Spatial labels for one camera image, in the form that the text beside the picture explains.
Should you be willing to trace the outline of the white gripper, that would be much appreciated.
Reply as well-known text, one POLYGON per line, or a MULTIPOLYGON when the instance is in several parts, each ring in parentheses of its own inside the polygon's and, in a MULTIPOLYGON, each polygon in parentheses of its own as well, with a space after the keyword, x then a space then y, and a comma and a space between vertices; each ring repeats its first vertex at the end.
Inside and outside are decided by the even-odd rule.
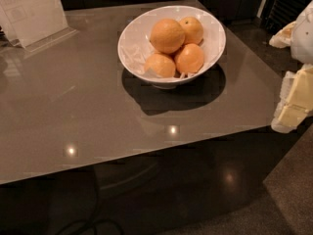
POLYGON ((291 56, 303 65, 297 72, 287 71, 280 91, 280 102, 271 127, 289 133, 313 113, 313 1, 293 21, 269 40, 275 48, 291 47, 291 56))

